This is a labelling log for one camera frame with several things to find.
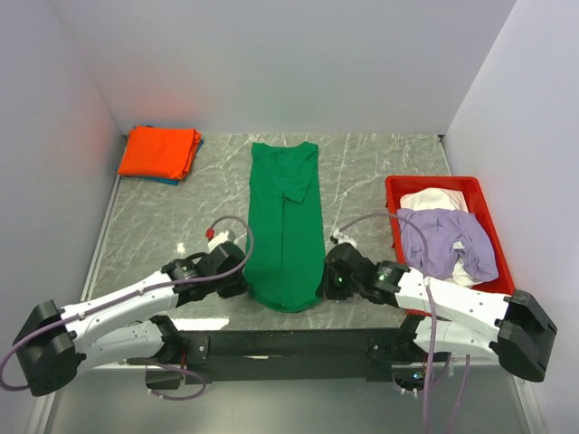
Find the green t shirt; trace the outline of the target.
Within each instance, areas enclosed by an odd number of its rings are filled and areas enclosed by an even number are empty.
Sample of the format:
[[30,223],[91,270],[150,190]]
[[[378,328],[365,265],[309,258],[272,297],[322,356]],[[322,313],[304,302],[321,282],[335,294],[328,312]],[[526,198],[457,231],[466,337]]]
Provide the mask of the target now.
[[279,312],[312,307],[326,257],[318,146],[254,143],[249,186],[254,248],[244,275],[253,298]]

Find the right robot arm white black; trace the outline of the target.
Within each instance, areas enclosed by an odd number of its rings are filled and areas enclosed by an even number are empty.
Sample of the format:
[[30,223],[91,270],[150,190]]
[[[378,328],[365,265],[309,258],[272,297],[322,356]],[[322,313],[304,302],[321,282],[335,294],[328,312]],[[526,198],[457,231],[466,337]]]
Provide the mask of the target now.
[[318,293],[328,299],[358,294],[415,312],[396,341],[406,360],[429,352],[464,354],[498,360],[530,382],[546,377],[557,327],[524,290],[505,295],[461,287],[390,260],[374,263],[352,244],[341,243],[326,256]]

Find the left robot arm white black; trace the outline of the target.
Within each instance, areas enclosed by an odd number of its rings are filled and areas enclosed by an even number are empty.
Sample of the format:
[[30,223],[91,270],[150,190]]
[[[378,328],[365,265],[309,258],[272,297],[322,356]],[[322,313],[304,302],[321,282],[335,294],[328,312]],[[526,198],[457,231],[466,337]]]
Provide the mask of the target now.
[[180,363],[185,340],[166,311],[244,293],[245,253],[229,232],[207,252],[173,259],[137,283],[66,307],[51,300],[36,306],[14,340],[15,356],[34,397],[56,392],[78,374],[108,363],[144,359]]

